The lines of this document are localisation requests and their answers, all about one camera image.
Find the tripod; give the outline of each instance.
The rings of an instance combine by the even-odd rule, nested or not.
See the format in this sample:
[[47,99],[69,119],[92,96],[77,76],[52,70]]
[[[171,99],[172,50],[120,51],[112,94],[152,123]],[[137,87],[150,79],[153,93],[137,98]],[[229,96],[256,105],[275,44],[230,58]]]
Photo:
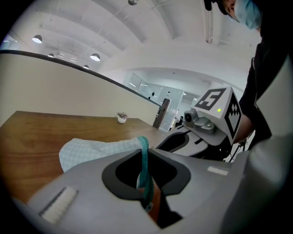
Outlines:
[[231,162],[234,158],[234,156],[236,155],[236,153],[238,152],[239,149],[241,149],[241,147],[243,147],[242,152],[245,151],[245,145],[246,145],[247,139],[245,139],[244,141],[241,141],[238,146],[237,149],[235,150],[233,156],[231,157],[230,161]]

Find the checkered fabric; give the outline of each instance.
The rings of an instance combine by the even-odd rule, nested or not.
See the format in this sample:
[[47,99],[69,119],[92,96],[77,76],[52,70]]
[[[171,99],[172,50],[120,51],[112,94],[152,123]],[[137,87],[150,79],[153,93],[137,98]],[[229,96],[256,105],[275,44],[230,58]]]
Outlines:
[[138,138],[110,143],[75,138],[62,147],[59,160],[66,172],[80,163],[135,149],[142,149]]

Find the small plant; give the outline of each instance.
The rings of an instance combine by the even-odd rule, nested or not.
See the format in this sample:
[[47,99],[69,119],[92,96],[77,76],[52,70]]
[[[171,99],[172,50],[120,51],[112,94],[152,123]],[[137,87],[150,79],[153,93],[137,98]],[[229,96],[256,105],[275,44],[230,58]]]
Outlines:
[[123,118],[123,119],[127,119],[127,114],[124,113],[124,112],[117,112],[117,115],[120,117],[120,118]]

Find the brown tabletop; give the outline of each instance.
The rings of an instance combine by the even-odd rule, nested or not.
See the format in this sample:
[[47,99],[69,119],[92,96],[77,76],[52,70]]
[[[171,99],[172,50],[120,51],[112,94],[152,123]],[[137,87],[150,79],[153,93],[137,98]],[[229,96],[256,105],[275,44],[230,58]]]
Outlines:
[[73,138],[115,142],[145,136],[150,146],[164,133],[140,119],[15,112],[0,127],[1,177],[11,196],[27,202],[63,173],[59,151]]

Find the blue surgical mask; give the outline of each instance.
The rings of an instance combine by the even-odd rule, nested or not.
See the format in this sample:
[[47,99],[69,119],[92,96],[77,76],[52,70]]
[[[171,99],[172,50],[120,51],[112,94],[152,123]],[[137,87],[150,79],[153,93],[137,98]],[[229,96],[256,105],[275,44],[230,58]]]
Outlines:
[[249,29],[261,26],[262,12],[253,0],[236,0],[234,12],[238,21]]

